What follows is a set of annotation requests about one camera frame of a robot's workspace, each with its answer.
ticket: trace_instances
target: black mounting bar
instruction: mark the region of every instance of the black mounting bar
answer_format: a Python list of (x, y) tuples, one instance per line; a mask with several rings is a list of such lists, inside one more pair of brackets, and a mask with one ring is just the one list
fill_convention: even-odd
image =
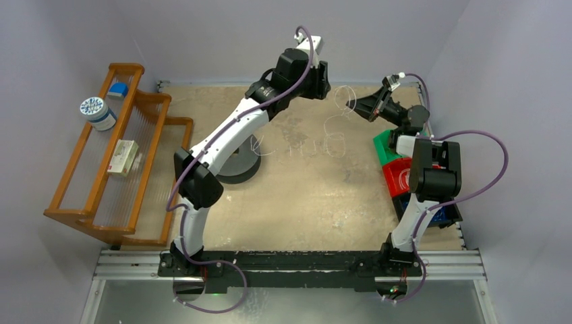
[[(161, 254), (159, 277), (201, 276), (198, 266), (182, 268), (176, 253), (171, 249), (171, 253)], [(404, 268), (407, 268), (407, 276), (422, 274), (418, 262), (390, 260), (388, 251), (202, 250), (194, 258), (236, 264), (244, 272), (249, 287), (353, 288), (356, 292), (379, 292), (375, 277), (401, 277)], [(205, 273), (208, 274), (207, 294), (224, 294), (228, 287), (243, 284), (239, 273), (228, 265), (207, 265)]]

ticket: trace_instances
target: blue and white jar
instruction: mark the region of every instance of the blue and white jar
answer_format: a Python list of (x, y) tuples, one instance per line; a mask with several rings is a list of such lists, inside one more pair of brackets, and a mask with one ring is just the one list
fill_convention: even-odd
[(96, 130), (109, 130), (117, 121), (117, 117), (105, 101), (99, 97), (87, 98), (80, 105), (80, 113), (88, 120), (88, 122)]

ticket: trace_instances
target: box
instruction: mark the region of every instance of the box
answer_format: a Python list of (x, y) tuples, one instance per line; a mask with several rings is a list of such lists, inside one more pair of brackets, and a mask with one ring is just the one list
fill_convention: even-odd
[(379, 163), (382, 166), (395, 159), (404, 157), (403, 155), (394, 153), (389, 149), (389, 132), (390, 130), (386, 130), (385, 132), (374, 137), (374, 146), (377, 152), (377, 157), (379, 158)]
[[(401, 194), (397, 197), (392, 198), (393, 201), (393, 208), (395, 208), (395, 213), (397, 214), (397, 219), (401, 221), (403, 214), (405, 213), (405, 209), (409, 204), (409, 199), (411, 198), (411, 194)], [(429, 223), (429, 227), (436, 227), (444, 228), (453, 225), (457, 221), (462, 221), (463, 218), (461, 217), (461, 212), (457, 208), (456, 204), (445, 206), (441, 208), (431, 222)]]
[(107, 173), (126, 177), (131, 169), (139, 146), (134, 140), (118, 140)]
[(107, 97), (110, 99), (120, 99), (123, 100), (127, 93), (129, 92), (129, 87), (127, 84), (122, 82), (117, 82), (111, 86), (107, 92)]
[(409, 191), (410, 157), (395, 159), (381, 168), (383, 169), (383, 176), (385, 177), (391, 198)]

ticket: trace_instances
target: blue sponge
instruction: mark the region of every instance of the blue sponge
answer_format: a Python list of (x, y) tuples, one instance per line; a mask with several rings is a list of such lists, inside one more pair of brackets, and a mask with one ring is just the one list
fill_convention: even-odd
[(127, 87), (127, 84), (118, 82), (111, 86), (111, 88), (107, 92), (107, 97), (110, 99), (123, 100), (128, 92), (129, 92), (129, 87)]

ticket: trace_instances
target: glass panel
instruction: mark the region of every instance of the glass panel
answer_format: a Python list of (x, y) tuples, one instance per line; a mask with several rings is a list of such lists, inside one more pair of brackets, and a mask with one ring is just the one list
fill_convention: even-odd
[[(172, 284), (108, 281), (95, 322), (484, 323), (473, 281), (429, 281), (415, 298), (397, 306), (381, 302), (377, 293), (351, 289), (250, 288), (242, 306), (222, 315), (204, 314), (173, 302)], [(231, 288), (228, 294), (203, 295), (193, 303), (223, 309), (240, 294), (241, 289)]]
[(126, 237), (140, 240), (157, 240), (165, 221), (165, 206), (175, 179), (173, 153), (181, 147), (184, 126), (164, 126), (155, 153), (153, 168), (145, 190), (143, 204), (135, 234)]

